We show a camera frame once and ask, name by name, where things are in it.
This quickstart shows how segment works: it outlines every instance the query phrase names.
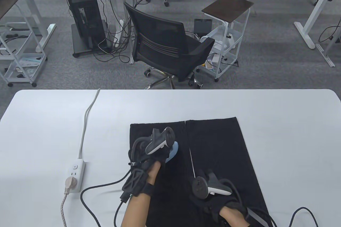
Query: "power socket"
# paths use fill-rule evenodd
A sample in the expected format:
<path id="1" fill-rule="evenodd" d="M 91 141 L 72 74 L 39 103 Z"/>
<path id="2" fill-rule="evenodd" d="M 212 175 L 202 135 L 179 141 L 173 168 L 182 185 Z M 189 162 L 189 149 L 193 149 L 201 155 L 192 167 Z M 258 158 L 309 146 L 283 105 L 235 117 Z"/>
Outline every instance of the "power socket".
<path id="1" fill-rule="evenodd" d="M 70 166 L 67 177 L 74 177 L 77 180 L 77 184 L 74 188 L 70 189 L 70 193 L 80 192 L 82 186 L 83 174 L 84 174 L 85 162 L 82 159 L 77 159 Z"/>

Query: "black cloth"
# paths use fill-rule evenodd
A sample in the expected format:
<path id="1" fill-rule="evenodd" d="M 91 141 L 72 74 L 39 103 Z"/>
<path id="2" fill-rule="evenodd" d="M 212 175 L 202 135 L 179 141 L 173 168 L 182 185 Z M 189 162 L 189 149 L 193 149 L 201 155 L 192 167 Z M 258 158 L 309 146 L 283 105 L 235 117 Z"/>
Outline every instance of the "black cloth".
<path id="1" fill-rule="evenodd" d="M 163 131 L 167 126 L 174 130 L 179 149 L 157 175 L 147 227 L 219 226 L 189 199 L 192 193 L 189 179 L 193 176 L 190 149 L 195 171 L 212 169 L 219 179 L 230 179 L 244 206 L 268 212 L 236 118 L 131 124 L 130 147 L 138 137 L 150 136 L 153 128 Z M 260 216 L 271 226 L 268 218 Z"/>

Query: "chair wheel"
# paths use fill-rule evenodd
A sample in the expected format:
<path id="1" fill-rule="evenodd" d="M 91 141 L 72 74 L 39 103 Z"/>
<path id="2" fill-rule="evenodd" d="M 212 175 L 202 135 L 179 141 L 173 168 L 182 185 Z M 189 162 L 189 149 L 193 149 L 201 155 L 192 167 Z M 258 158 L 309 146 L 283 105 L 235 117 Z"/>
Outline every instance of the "chair wheel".
<path id="1" fill-rule="evenodd" d="M 144 75 L 145 75 L 146 77 L 149 77 L 149 76 L 150 76 L 150 69 L 146 70 L 146 71 L 144 72 Z"/>

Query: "computer tower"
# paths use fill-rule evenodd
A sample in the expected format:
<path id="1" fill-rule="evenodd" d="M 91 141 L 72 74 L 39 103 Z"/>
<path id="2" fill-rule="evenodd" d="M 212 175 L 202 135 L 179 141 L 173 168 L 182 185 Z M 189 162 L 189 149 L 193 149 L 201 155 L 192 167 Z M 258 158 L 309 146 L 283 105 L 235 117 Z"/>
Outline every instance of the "computer tower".
<path id="1" fill-rule="evenodd" d="M 110 41 L 106 40 L 97 0 L 70 0 L 70 9 L 80 37 L 89 49 L 100 47 L 110 48 Z"/>

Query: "chair backrest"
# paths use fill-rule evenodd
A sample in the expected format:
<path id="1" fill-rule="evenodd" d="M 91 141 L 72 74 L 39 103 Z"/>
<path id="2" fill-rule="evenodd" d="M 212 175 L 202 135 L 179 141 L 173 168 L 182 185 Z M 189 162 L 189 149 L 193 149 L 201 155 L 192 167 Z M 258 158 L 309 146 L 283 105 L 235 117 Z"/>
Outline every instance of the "chair backrest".
<path id="1" fill-rule="evenodd" d="M 124 3 L 134 24 L 135 36 L 151 49 L 173 57 L 188 54 L 183 23 L 145 14 Z"/>

